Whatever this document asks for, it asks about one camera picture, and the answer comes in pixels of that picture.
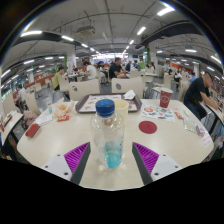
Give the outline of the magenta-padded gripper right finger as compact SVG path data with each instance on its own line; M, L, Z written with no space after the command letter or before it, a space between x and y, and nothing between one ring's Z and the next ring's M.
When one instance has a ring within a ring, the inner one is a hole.
M132 143L132 153L144 185L148 185L182 169L167 154L158 154L136 142Z

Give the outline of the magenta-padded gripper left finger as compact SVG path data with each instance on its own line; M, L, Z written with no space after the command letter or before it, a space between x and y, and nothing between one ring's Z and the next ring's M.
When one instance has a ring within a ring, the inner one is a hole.
M52 157L42 169L79 185L90 152L90 143L84 143L64 155L57 154Z

